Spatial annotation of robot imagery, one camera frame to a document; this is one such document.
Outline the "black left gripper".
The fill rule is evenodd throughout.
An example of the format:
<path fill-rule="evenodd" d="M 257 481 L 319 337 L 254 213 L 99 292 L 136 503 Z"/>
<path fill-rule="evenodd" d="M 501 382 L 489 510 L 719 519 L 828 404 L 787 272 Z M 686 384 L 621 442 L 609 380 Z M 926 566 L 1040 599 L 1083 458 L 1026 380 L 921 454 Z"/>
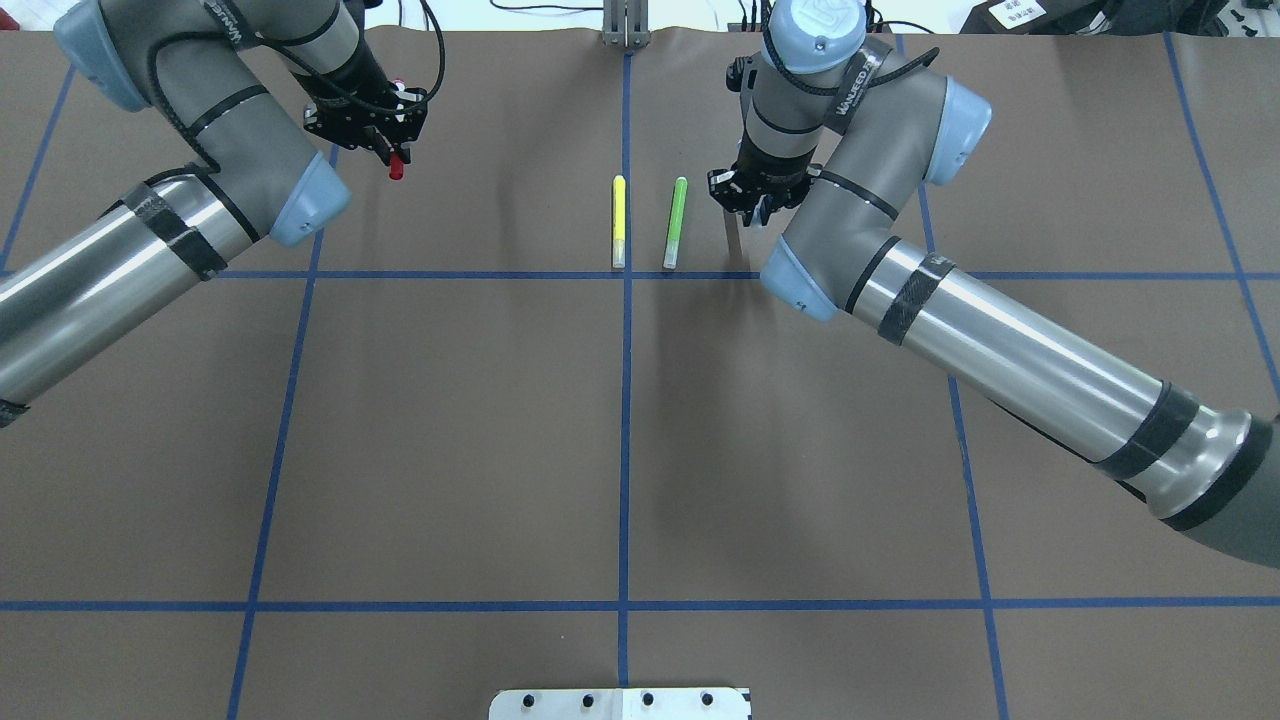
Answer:
<path fill-rule="evenodd" d="M 428 114 L 428 91 L 419 87 L 389 86 L 375 105 L 390 114 L 358 108 L 326 108 L 317 102 L 303 110 L 303 129 L 344 149 L 365 149 L 390 168 L 396 151 L 404 151 L 421 135 Z"/>

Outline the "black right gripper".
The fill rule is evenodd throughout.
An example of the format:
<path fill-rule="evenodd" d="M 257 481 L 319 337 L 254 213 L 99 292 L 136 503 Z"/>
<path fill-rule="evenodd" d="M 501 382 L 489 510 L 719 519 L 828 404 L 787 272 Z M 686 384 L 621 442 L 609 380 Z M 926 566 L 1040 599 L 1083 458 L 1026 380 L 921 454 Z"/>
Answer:
<path fill-rule="evenodd" d="M 707 173 L 710 197 L 727 213 L 742 215 L 744 227 L 767 227 L 774 211 L 795 209 L 805 200 L 813 176 L 809 160 L 781 165 L 735 164 Z"/>

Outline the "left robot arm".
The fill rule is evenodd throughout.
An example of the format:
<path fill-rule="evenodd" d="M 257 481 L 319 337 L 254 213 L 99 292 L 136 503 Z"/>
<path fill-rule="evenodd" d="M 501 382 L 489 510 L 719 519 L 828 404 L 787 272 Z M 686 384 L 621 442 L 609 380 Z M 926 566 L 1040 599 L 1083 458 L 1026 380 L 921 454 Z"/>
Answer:
<path fill-rule="evenodd" d="M 366 1 L 79 1 L 54 26 L 70 67 L 124 111 L 154 111 L 179 167 L 131 184 L 3 281 L 3 424 L 261 240 L 319 234 L 351 193 L 326 146 L 401 178 L 428 87 L 394 79 Z"/>

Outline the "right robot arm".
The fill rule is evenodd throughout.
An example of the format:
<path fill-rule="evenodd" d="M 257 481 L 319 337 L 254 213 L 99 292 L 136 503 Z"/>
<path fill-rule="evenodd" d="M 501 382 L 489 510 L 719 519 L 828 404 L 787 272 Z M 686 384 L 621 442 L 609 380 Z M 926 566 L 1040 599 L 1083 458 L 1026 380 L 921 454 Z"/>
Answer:
<path fill-rule="evenodd" d="M 1220 553 L 1279 564 L 1277 421 L 1215 410 L 893 232 L 923 183 L 947 184 L 989 102 L 867 32 L 859 1 L 778 1 L 763 45 L 726 70 L 739 155 L 709 195 L 745 225 L 792 210 L 760 270 L 777 299 L 846 313 L 955 375 Z"/>

